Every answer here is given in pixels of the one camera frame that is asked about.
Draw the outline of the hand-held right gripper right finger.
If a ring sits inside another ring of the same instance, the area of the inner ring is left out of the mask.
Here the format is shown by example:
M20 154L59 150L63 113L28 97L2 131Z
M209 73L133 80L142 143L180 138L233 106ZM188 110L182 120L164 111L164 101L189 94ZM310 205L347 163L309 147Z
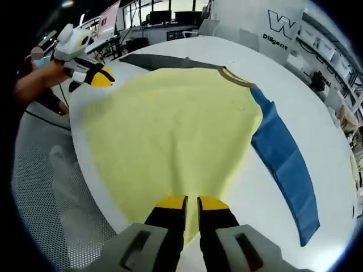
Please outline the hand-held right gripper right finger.
M281 249L248 224L240 225L228 205L199 196L200 248L207 271L283 271Z

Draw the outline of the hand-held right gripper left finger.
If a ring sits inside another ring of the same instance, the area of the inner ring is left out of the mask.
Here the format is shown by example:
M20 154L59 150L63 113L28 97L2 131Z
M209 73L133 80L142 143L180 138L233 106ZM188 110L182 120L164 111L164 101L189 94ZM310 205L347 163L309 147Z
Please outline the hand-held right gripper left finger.
M133 223L126 238L120 266L126 271L176 271L184 247L188 197L172 195L159 200L143 224Z

